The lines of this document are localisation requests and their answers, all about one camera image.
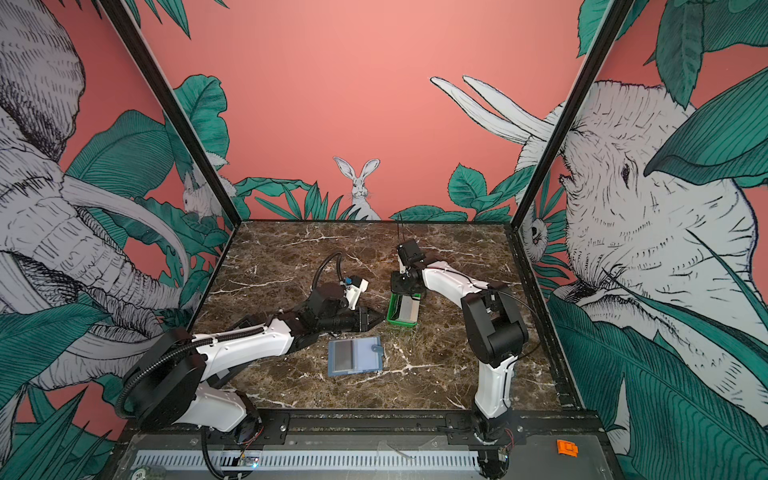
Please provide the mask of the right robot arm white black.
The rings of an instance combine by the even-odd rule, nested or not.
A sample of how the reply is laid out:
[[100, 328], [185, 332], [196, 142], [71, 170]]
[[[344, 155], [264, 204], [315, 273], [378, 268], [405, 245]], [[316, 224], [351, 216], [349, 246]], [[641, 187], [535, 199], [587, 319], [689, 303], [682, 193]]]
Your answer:
[[529, 333], [516, 298], [503, 282], [485, 282], [427, 256], [413, 240], [397, 246], [399, 269], [391, 274], [386, 320], [413, 327], [420, 301], [437, 293], [460, 307], [467, 341], [479, 362], [474, 405], [482, 419], [501, 417], [512, 406], [514, 363], [521, 358]]

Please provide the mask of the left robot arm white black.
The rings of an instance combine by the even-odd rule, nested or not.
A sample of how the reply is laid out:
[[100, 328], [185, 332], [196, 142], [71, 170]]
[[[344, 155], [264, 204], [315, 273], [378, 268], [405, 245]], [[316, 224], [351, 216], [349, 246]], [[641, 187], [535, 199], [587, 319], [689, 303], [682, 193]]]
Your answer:
[[244, 317], [235, 328], [196, 334], [176, 328], [161, 336], [124, 375], [116, 414], [141, 427], [174, 424], [256, 435], [258, 410], [223, 386], [251, 363], [305, 349], [324, 334], [367, 332], [385, 319], [364, 306], [366, 282], [326, 283], [288, 310]]

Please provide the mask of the green plastic card tray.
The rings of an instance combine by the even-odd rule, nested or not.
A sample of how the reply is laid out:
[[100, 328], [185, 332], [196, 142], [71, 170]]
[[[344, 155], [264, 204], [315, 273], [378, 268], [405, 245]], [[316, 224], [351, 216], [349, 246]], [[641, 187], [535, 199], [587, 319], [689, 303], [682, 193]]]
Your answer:
[[415, 327], [417, 325], [418, 322], [415, 325], [407, 325], [407, 324], [401, 323], [401, 322], [399, 322], [397, 320], [398, 312], [399, 312], [399, 306], [400, 306], [400, 300], [401, 300], [402, 296], [403, 296], [402, 294], [395, 294], [395, 293], [393, 293], [391, 295], [389, 306], [388, 306], [386, 320], [387, 320], [388, 323], [390, 323], [392, 325], [413, 328], [413, 327]]

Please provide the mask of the blue leather card holder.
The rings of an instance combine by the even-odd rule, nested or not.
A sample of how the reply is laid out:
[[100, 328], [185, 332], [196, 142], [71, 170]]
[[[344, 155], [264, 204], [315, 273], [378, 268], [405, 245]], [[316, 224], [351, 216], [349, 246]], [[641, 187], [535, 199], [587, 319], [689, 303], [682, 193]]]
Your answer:
[[[354, 342], [355, 368], [352, 371], [334, 372], [332, 370], [333, 343], [344, 340], [351, 340]], [[337, 377], [380, 372], [383, 370], [383, 357], [384, 348], [379, 336], [330, 341], [328, 350], [328, 376]]]

